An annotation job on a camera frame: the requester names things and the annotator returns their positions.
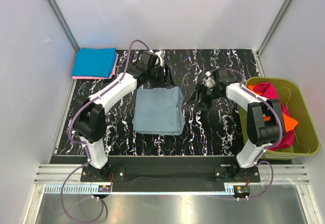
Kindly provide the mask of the grey blue t shirt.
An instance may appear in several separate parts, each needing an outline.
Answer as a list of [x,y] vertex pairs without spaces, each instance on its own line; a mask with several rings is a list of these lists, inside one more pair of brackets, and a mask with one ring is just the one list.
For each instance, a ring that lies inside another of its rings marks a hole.
[[178,86],[139,89],[136,95],[133,129],[140,134],[178,136],[185,119],[184,96]]

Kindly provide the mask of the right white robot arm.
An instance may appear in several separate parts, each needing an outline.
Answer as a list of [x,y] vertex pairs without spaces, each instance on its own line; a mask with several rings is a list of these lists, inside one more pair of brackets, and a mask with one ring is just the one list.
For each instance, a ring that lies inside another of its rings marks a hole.
[[258,95],[248,89],[243,81],[234,79],[234,73],[229,68],[206,72],[187,103],[193,104],[195,111],[202,111],[210,109],[213,100],[227,98],[246,111],[248,140],[226,174],[240,182],[248,177],[267,149],[281,142],[285,136],[285,123],[278,99]]

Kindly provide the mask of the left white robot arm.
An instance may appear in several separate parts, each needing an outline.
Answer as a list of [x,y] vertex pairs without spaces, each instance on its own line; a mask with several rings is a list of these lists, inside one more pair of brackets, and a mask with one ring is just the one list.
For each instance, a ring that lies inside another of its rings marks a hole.
[[80,100],[80,109],[73,117],[68,137],[81,145],[87,155],[86,166],[98,181],[105,181],[110,174],[110,162],[104,149],[106,114],[125,95],[149,82],[165,87],[174,85],[170,69],[164,62],[164,52],[144,51],[139,61],[127,64],[124,71],[97,93]]

